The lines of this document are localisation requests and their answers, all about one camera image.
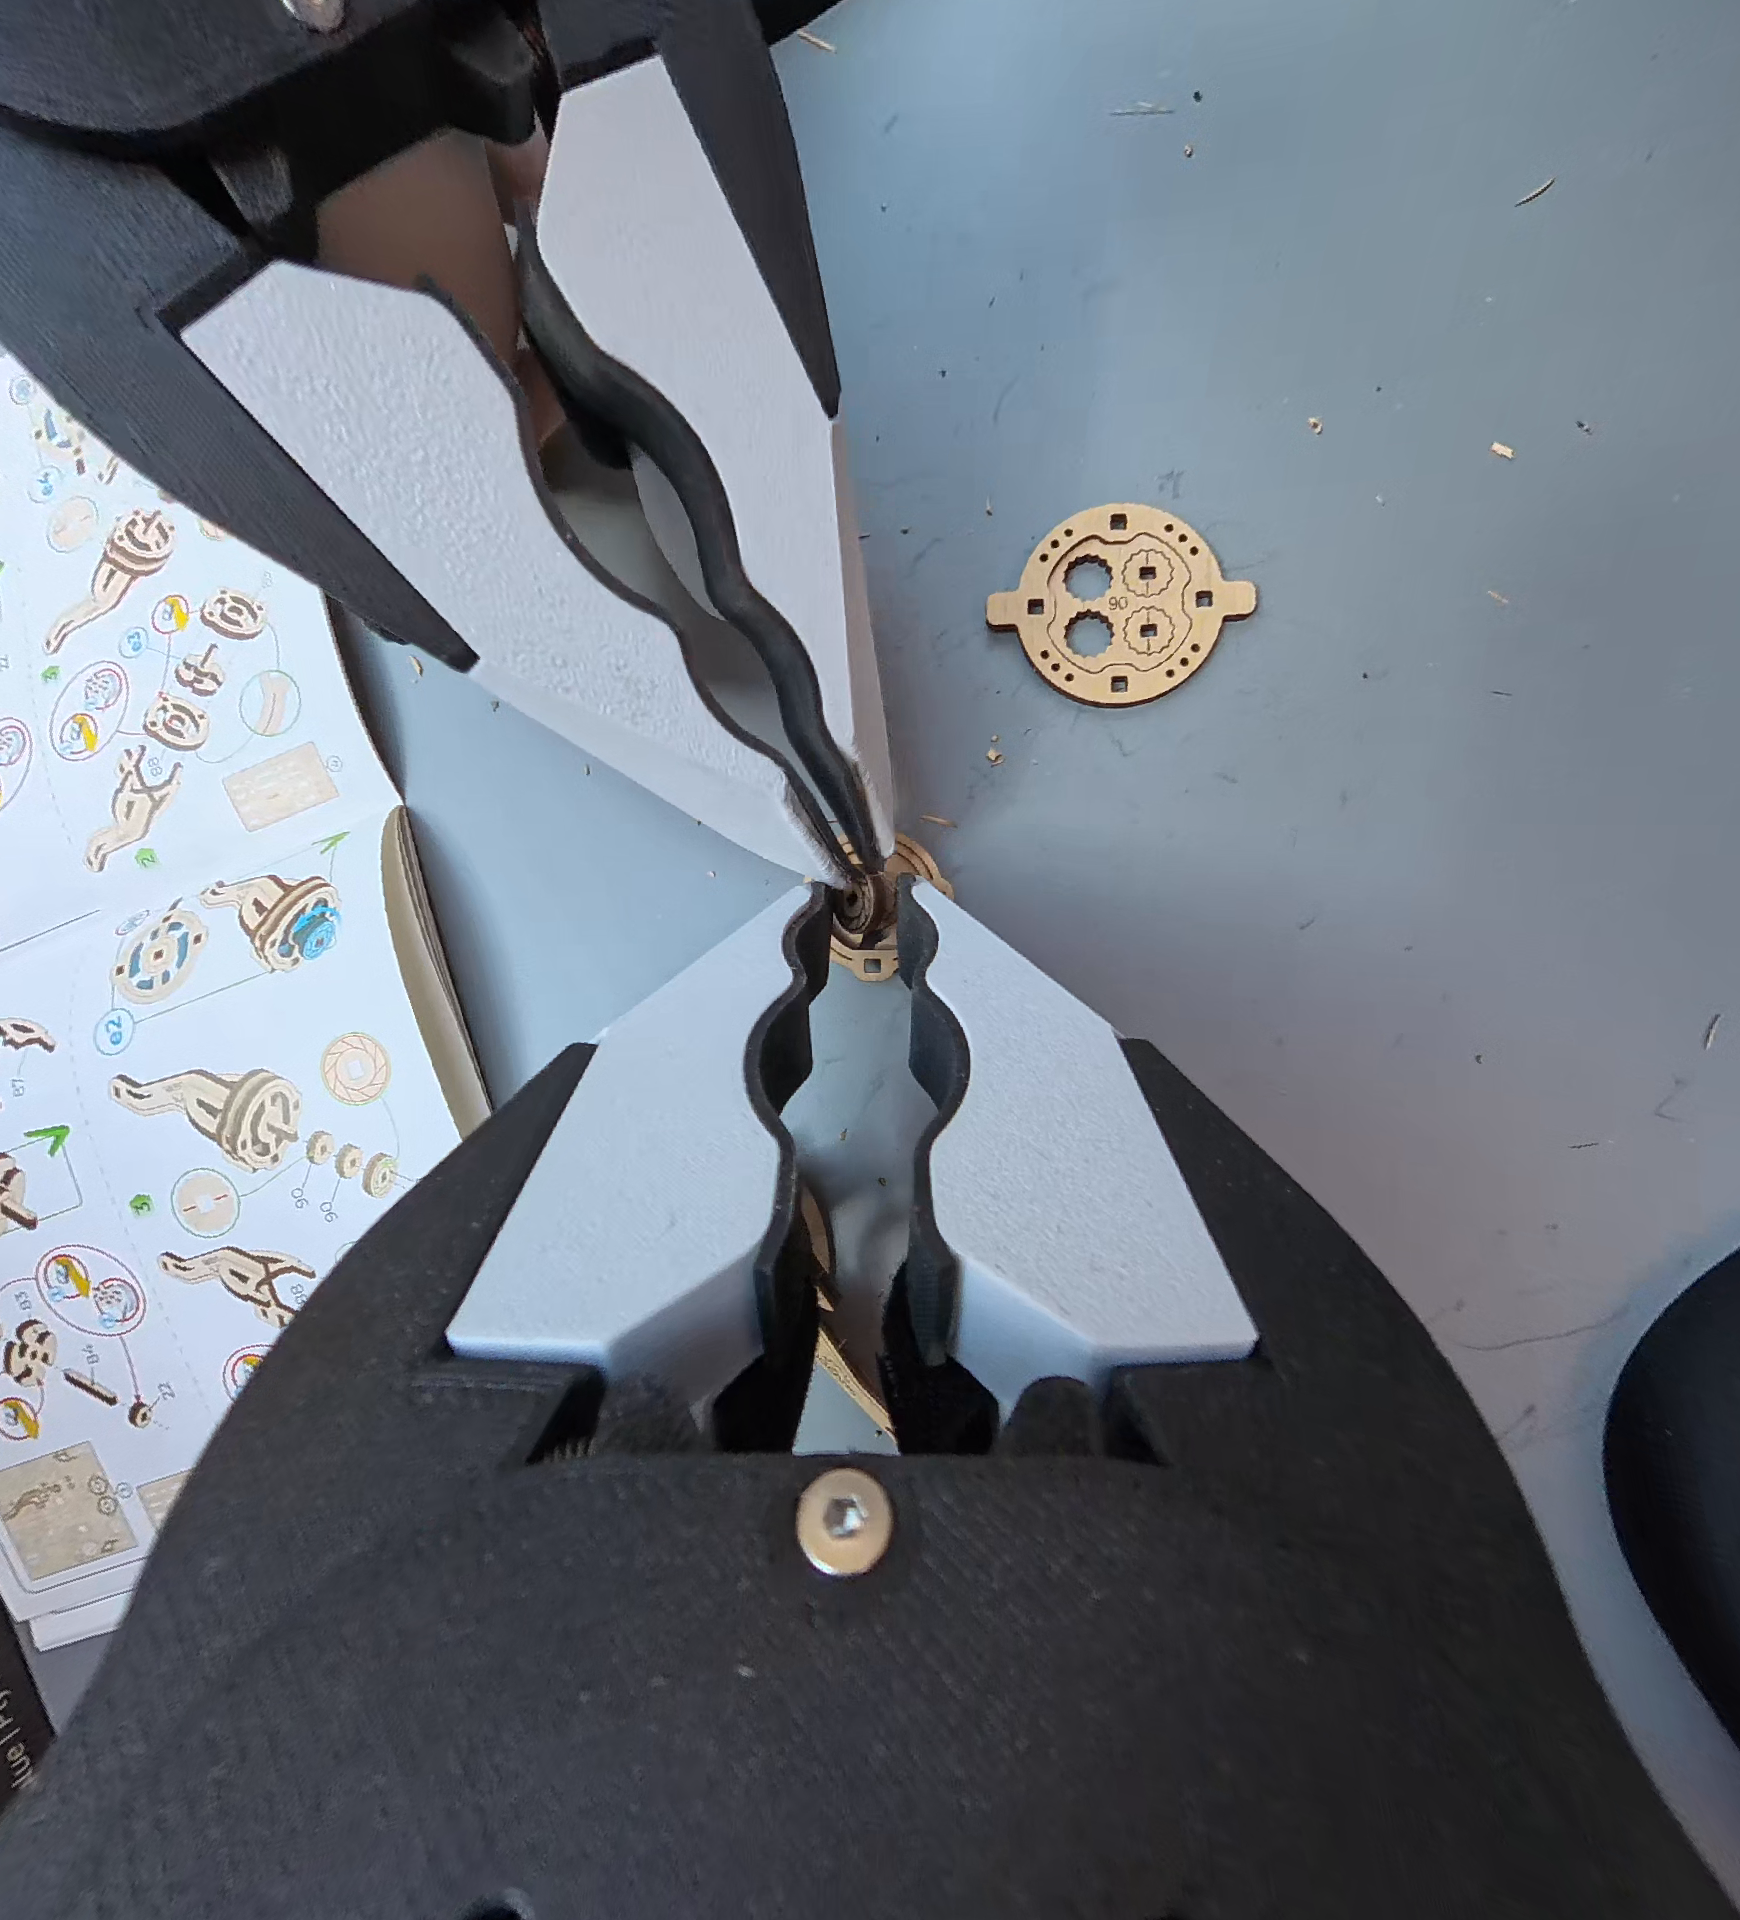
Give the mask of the round wooden gear-cutout plate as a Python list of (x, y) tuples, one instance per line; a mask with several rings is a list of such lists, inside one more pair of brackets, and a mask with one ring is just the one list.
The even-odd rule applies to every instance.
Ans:
[(1257, 586), (1226, 575), (1180, 514), (1107, 502), (1058, 519), (1018, 581), (987, 595), (984, 625), (1015, 636), (1062, 697), (1144, 708), (1186, 688), (1257, 606)]

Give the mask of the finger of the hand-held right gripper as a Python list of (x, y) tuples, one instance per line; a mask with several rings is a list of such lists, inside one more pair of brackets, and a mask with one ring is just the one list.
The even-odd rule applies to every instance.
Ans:
[(447, 298), (273, 263), (182, 337), (500, 704), (786, 870), (848, 875), (782, 760), (713, 716), (672, 618), (572, 537), (515, 381)]
[(834, 858), (891, 846), (841, 389), (772, 61), (622, 61), (553, 110), (530, 342), (622, 441), (715, 717)]

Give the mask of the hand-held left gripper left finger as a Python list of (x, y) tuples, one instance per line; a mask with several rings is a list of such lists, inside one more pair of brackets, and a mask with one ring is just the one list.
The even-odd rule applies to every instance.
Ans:
[(815, 1260), (784, 1108), (811, 1069), (829, 894), (805, 885), (614, 1021), (450, 1320), (456, 1355), (645, 1377), (786, 1451)]

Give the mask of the round wooden hub assembly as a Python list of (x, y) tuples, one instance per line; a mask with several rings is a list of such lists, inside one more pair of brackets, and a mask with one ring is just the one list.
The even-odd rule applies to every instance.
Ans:
[(890, 882), (891, 900), (890, 916), (880, 930), (880, 940), (863, 944), (848, 942), (834, 932), (831, 920), (831, 962), (848, 968), (860, 980), (869, 981), (890, 980), (898, 974), (899, 882), (908, 878), (936, 888), (948, 900), (954, 898), (954, 888), (948, 875), (942, 874), (930, 852), (906, 832), (898, 832), (893, 836), (891, 852), (885, 858), (882, 874)]

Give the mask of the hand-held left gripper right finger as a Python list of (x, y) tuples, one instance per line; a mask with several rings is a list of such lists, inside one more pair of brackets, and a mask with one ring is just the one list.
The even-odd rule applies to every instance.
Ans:
[(915, 1142), (890, 1288), (904, 1452), (1161, 1452), (1131, 1378), (1257, 1326), (1116, 1031), (968, 910), (901, 885)]

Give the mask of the illustrated instruction booklet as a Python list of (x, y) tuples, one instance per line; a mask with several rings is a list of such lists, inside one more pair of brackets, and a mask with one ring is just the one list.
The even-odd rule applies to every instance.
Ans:
[(345, 1252), (487, 1114), (324, 597), (0, 361), (0, 1595), (115, 1627)]

